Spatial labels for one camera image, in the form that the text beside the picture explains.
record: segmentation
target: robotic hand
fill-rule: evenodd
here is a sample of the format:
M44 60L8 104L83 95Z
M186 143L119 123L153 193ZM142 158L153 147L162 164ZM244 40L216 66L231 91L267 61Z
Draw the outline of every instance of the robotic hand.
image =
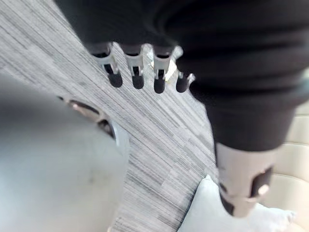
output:
M86 49L122 85L112 42L142 88L140 46L154 47L154 90L164 91L175 45L184 54L177 90L205 104L226 211L246 216L268 191L276 149L309 98L307 0L56 0Z

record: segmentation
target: floor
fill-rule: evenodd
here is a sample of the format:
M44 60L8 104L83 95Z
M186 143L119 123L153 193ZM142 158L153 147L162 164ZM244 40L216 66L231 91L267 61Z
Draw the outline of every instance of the floor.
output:
M144 48L145 87L136 90L118 46L124 84L115 89L51 0L0 0L0 73L104 109L131 136L124 201L112 232L174 232L199 181L216 175L204 107L189 92L153 91L151 47Z

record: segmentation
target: striped carpet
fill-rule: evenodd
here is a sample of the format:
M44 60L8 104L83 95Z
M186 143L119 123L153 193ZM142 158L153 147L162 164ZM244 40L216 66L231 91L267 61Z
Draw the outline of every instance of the striped carpet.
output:
M0 72L104 109L131 136L124 201L112 232L174 232L199 181L216 175L204 107L175 89L153 90L152 50L144 47L145 87L134 89L115 47L124 84L115 89L51 0L0 0Z

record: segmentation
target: black fabric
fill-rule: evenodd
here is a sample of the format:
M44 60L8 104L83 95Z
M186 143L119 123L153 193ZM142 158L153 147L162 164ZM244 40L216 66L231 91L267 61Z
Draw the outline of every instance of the black fabric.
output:
M89 51L109 41L179 44L177 67L195 74L190 90L229 147L276 148L309 98L308 0L56 2Z

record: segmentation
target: white pillow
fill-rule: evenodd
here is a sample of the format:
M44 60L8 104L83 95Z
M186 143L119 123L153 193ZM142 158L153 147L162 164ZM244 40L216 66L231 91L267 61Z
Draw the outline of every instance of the white pillow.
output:
M257 204L245 218L230 216L223 208L219 188L208 175L201 181L178 232L283 232L295 213Z

